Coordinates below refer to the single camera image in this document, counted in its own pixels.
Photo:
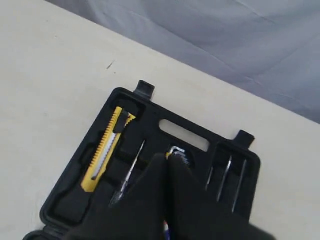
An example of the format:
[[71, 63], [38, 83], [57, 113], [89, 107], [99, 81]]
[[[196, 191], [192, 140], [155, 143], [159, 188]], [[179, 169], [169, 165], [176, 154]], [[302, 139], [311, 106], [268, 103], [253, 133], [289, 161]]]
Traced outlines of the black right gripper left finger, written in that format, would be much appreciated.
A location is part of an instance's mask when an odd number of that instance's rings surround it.
[[100, 208], [65, 240], [165, 239], [165, 183], [167, 160], [156, 153], [144, 173], [116, 203]]

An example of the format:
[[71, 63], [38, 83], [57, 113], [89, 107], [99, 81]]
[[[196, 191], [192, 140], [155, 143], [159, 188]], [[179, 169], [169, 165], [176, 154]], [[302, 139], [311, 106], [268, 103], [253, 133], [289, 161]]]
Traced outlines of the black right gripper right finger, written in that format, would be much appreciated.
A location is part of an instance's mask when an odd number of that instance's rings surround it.
[[169, 235], [172, 240], [273, 240], [274, 236], [216, 203], [178, 156], [168, 163]]

